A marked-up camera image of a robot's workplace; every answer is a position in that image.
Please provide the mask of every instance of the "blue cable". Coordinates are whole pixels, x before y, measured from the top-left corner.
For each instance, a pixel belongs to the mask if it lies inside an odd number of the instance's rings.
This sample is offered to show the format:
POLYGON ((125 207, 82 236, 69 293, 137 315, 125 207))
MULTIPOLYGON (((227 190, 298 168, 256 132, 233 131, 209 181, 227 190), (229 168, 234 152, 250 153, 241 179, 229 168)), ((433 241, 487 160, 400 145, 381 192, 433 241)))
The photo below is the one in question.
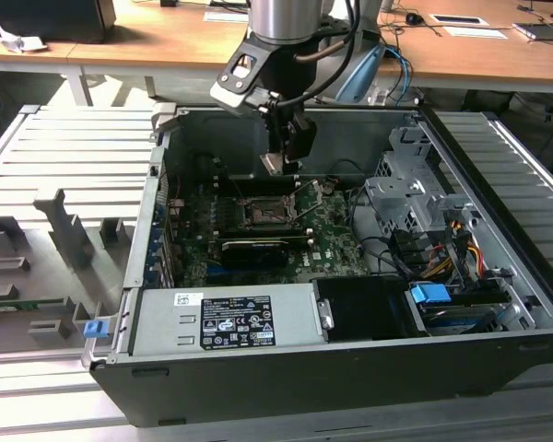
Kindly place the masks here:
POLYGON ((402 95, 399 96, 399 99, 395 103, 395 106, 399 106, 399 103, 407 92, 407 85, 409 85, 409 69, 407 69, 406 59, 399 52, 391 48, 385 49, 397 58, 397 60, 402 64, 402 70, 404 71, 404 88, 402 89, 402 95))

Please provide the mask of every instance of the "green circuit board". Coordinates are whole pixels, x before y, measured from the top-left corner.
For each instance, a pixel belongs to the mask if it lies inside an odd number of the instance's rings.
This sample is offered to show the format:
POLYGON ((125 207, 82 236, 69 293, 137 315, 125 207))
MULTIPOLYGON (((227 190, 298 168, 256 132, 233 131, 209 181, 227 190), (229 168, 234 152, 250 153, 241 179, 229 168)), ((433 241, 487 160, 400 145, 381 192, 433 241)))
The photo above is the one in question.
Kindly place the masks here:
MULTIPOLYGON (((369 274, 347 226, 347 200, 343 192, 328 189, 322 204, 299 220, 303 229, 312 230, 312 246, 290 250, 287 265, 268 271, 225 271, 221 266, 218 246, 216 211, 224 198, 212 188, 199 187, 184 199, 184 216, 178 224, 181 249, 181 273, 177 286, 262 285, 308 283, 317 277, 369 274)), ((316 203, 312 186, 295 199, 298 213, 316 203)))

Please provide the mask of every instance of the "power supply label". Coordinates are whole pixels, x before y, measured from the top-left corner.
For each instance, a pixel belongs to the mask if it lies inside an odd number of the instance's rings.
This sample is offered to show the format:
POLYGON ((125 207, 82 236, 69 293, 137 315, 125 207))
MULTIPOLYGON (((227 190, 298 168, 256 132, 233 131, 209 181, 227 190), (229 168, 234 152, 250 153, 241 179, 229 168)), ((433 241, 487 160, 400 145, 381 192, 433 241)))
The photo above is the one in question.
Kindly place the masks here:
POLYGON ((201 347, 223 350, 276 345, 270 297, 222 297, 201 303, 201 347))

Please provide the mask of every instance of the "motherboard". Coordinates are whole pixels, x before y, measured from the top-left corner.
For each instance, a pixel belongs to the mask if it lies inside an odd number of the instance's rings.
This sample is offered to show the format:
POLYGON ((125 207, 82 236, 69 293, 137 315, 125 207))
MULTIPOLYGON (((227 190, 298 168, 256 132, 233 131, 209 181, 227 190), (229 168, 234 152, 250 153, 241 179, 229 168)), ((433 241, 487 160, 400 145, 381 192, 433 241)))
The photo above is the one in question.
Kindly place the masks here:
POLYGON ((369 274, 345 193, 327 180, 247 196, 199 184, 171 213, 179 287, 308 283, 369 274))

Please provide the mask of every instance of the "paper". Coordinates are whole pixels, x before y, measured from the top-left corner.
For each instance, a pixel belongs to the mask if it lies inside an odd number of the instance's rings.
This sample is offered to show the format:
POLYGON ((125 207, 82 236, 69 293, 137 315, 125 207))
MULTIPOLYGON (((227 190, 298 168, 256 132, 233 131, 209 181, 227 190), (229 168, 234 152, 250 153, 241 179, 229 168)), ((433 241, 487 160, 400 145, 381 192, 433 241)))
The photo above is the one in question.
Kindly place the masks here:
POLYGON ((248 14, 231 14, 226 12, 205 12, 203 21, 221 21, 229 23, 248 23, 248 14))
POLYGON ((9 51, 16 53, 47 49, 39 37, 20 37, 3 30, 1 26, 0 43, 9 51))
POLYGON ((457 28, 454 26, 445 26, 446 30, 453 37, 478 37, 480 39, 508 39, 504 34, 494 29, 483 28, 457 28))

